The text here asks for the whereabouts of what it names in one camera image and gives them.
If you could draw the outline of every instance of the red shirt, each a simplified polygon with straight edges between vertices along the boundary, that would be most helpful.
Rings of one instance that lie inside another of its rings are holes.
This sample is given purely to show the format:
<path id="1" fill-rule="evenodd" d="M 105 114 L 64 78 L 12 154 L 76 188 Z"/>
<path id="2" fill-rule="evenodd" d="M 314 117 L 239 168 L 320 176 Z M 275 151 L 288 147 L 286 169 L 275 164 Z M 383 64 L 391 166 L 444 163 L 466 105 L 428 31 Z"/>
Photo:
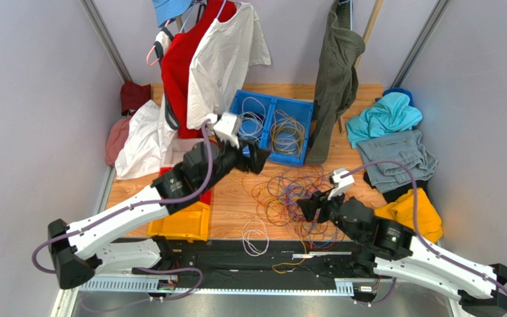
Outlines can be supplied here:
<path id="1" fill-rule="evenodd" d="M 162 80 L 164 93 L 172 105 L 173 112 L 180 122 L 178 135 L 181 139 L 202 137 L 201 130 L 187 128 L 187 88 L 189 86 L 189 66 L 199 43 L 215 18 L 222 0 L 209 0 L 209 4 L 197 23 L 189 32 L 174 36 L 170 48 L 162 60 Z M 236 13 L 236 5 L 227 1 L 219 16 L 220 22 L 230 20 Z"/>

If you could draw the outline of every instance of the robotic arm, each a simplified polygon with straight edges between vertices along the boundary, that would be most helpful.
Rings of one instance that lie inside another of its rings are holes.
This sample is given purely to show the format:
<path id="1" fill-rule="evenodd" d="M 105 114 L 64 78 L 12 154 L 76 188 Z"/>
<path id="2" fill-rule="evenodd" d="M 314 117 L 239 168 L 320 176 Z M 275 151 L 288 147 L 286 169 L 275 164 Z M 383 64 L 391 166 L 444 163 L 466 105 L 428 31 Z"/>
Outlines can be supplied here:
<path id="1" fill-rule="evenodd" d="M 499 291 L 502 288 L 507 293 L 503 288 L 507 283 L 505 265 L 471 262 L 425 240 L 409 227 L 375 216 L 373 209 L 354 198 L 344 202 L 344 192 L 354 182 L 351 174 L 345 168 L 333 171 L 329 177 L 333 189 L 299 199 L 297 204 L 307 221 L 316 219 L 319 209 L 318 223 L 331 221 L 358 244 L 349 260 L 355 274 L 410 281 L 459 301 L 464 311 L 474 316 L 507 313 L 507 296 Z"/>
<path id="2" fill-rule="evenodd" d="M 70 224 L 62 219 L 50 223 L 48 245 L 55 271 L 39 268 L 55 273 L 62 289 L 82 285 L 100 273 L 133 267 L 168 269 L 171 263 L 162 261 L 169 258 L 166 251 L 170 248 L 160 237 L 141 242 L 112 242 L 141 225 L 199 201 L 199 193 L 212 188 L 233 168 L 259 174 L 269 151 L 260 149 L 254 141 L 237 138 L 240 125 L 238 116 L 224 113 L 213 127 L 218 145 L 207 140 L 196 144 L 184 155 L 183 162 L 150 186 L 98 215 Z M 246 147 L 248 156 L 243 154 Z M 36 266 L 39 250 L 34 254 Z"/>

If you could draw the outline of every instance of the blue bin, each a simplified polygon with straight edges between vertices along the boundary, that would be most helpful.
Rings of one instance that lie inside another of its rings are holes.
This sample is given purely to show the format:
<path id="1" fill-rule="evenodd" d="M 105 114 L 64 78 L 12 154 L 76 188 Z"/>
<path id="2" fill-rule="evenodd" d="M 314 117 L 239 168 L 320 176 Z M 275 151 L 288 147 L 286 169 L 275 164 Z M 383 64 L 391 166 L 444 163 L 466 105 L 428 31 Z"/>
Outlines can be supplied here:
<path id="1" fill-rule="evenodd" d="M 259 139 L 259 147 L 271 149 L 269 160 L 291 166 L 302 166 L 308 146 L 314 103 L 238 90 L 230 111 L 238 115 L 254 112 L 263 117 L 261 138 L 259 138 L 259 125 L 251 120 L 243 121 L 242 132 L 248 133 L 250 138 Z M 287 117 L 294 119 L 297 123 L 293 124 L 293 121 L 287 120 Z M 271 135 L 271 127 L 275 123 L 278 124 L 277 127 L 280 130 L 274 133 L 277 135 Z M 247 149 L 244 149 L 244 154 L 249 154 Z"/>

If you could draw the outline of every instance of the yellow plastic tray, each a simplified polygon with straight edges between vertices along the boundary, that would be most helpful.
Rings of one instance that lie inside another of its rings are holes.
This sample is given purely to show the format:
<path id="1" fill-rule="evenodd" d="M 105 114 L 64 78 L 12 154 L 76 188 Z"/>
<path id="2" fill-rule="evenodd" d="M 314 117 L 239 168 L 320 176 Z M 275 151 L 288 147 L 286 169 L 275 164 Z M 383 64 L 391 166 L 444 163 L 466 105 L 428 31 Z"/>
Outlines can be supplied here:
<path id="1" fill-rule="evenodd" d="M 207 241 L 209 239 L 209 222 L 211 207 L 198 201 L 177 213 L 148 226 L 148 235 L 165 236 L 168 240 Z"/>

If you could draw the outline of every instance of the blue plastic container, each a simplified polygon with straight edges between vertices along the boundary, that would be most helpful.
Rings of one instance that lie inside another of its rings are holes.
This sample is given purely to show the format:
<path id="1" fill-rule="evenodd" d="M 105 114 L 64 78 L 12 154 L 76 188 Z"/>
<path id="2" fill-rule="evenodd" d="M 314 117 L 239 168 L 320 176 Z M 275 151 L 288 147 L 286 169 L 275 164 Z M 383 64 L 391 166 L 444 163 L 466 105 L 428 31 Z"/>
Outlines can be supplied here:
<path id="1" fill-rule="evenodd" d="M 308 146 L 308 136 L 310 134 L 310 122 L 312 121 L 314 103 L 238 90 L 236 96 L 234 97 L 234 102 L 230 107 L 230 111 L 235 114 L 254 112 L 262 116 L 263 132 L 261 134 L 261 138 L 259 139 L 259 147 L 271 149 L 272 153 L 269 155 L 269 160 L 291 166 L 302 166 L 304 163 L 304 157 L 306 156 L 306 148 Z M 279 142 L 271 142 L 271 126 L 275 122 L 283 123 L 285 118 L 282 113 L 292 117 L 292 119 L 296 120 L 299 125 L 302 125 L 302 127 L 304 127 L 304 135 L 296 135 L 298 133 L 295 132 L 296 129 L 293 129 L 293 125 L 289 120 L 282 124 L 283 128 L 279 130 L 280 133 L 277 135 L 278 140 L 301 138 L 302 142 L 295 142 L 294 145 L 290 146 L 282 145 L 283 143 Z M 254 122 L 248 121 L 249 120 L 244 120 L 241 127 L 242 131 L 245 131 L 246 133 L 257 132 L 258 125 Z"/>

